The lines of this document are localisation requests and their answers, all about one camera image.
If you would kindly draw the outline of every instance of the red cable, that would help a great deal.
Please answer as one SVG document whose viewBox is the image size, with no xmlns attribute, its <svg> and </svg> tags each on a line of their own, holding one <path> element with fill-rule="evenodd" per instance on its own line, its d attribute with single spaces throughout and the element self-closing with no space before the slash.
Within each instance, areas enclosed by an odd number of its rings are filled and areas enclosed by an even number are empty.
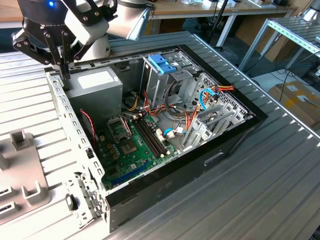
<svg viewBox="0 0 320 240">
<path fill-rule="evenodd" d="M 84 114 L 86 116 L 86 118 L 89 120 L 90 125 L 91 125 L 91 129 L 92 129 L 92 135 L 93 135 L 93 144 L 96 144 L 96 132 L 95 132 L 95 127 L 94 127 L 94 123 L 92 122 L 90 116 L 83 110 L 80 110 L 80 113 Z"/>
</svg>

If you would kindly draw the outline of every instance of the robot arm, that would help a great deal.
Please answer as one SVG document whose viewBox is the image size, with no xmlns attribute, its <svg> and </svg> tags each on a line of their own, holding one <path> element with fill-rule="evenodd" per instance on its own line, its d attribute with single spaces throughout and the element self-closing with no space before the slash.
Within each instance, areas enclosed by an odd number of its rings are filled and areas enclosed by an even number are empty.
<svg viewBox="0 0 320 240">
<path fill-rule="evenodd" d="M 103 0 L 18 0 L 23 29 L 12 35 L 13 47 L 44 65 L 52 64 L 60 70 L 62 80 L 69 79 L 69 67 L 106 35 L 109 22 L 118 17 L 115 15 L 118 8 L 128 17 L 121 16 L 120 21 L 115 21 L 111 33 L 133 40 L 139 38 L 149 17 L 146 0 L 119 2 L 112 0 L 110 6 Z"/>
</svg>

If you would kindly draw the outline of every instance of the green motherboard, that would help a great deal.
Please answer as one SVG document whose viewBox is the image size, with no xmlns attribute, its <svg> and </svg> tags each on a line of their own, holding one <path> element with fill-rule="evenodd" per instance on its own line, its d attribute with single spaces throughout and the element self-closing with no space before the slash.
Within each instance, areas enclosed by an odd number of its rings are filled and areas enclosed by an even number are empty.
<svg viewBox="0 0 320 240">
<path fill-rule="evenodd" d="M 146 115 L 141 121 L 156 136 L 155 129 L 158 127 L 152 117 Z M 142 172 L 172 159 L 177 154 L 175 147 L 167 141 L 157 142 L 158 145 L 161 145 L 161 148 L 165 149 L 165 154 L 154 154 L 155 151 L 151 151 L 149 147 L 150 141 L 141 136 L 140 127 L 131 119 L 127 121 L 127 126 L 130 129 L 131 137 L 123 137 L 119 141 L 117 137 L 115 140 L 114 135 L 124 134 L 126 136 L 126 130 L 120 121 L 112 124 L 106 123 L 96 131 L 99 137 L 96 154 L 105 170 L 102 182 L 106 189 L 112 189 Z"/>
</svg>

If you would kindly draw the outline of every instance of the blue cable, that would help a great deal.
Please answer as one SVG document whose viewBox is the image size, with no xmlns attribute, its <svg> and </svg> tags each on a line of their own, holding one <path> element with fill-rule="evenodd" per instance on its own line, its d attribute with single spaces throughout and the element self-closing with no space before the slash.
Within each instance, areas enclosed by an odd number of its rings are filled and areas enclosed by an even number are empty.
<svg viewBox="0 0 320 240">
<path fill-rule="evenodd" d="M 200 104 L 201 104 L 201 107 L 203 107 L 204 110 L 207 110 L 207 108 L 206 108 L 206 106 L 204 104 L 204 100 L 203 100 L 203 94 L 205 92 L 209 93 L 211 96 L 216 95 L 217 93 L 214 92 L 211 88 L 206 88 L 206 89 L 204 89 L 204 90 L 202 90 L 200 92 Z"/>
<path fill-rule="evenodd" d="M 168 132 L 170 132 L 170 131 L 172 131 L 173 129 L 172 128 L 168 128 L 168 129 L 166 129 L 164 132 L 163 132 L 163 135 L 167 135 L 168 134 Z"/>
</svg>

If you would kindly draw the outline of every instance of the aluminum extrusion table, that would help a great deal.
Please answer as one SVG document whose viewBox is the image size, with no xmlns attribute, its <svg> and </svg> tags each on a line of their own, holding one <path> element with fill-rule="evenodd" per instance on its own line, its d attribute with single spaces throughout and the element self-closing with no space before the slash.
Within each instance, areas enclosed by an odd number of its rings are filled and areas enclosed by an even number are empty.
<svg viewBox="0 0 320 240">
<path fill-rule="evenodd" d="M 248 52 L 244 56 L 239 66 L 240 70 L 243 70 L 247 65 L 249 59 L 254 53 L 262 37 L 266 33 L 268 27 L 274 29 L 275 33 L 272 35 L 272 37 L 266 44 L 264 50 L 261 52 L 262 56 L 272 46 L 277 36 L 281 34 L 301 46 L 301 49 L 297 52 L 297 54 L 291 59 L 290 63 L 287 65 L 287 69 L 295 62 L 295 60 L 298 58 L 298 56 L 302 53 L 304 49 L 320 57 L 320 43 L 316 41 L 316 36 L 320 35 L 320 22 L 318 22 L 317 24 L 311 24 L 310 22 L 305 21 L 303 18 L 296 16 L 271 18 L 265 20 L 262 28 L 260 29 L 256 38 L 254 39 Z"/>
<path fill-rule="evenodd" d="M 188 32 L 111 41 L 114 55 L 186 44 L 268 114 L 241 148 L 107 237 L 102 220 L 79 231 L 61 182 L 77 169 L 43 66 L 0 54 L 0 139 L 35 138 L 52 201 L 0 226 L 4 239 L 308 239 L 320 225 L 320 137 L 202 39 Z"/>
</svg>

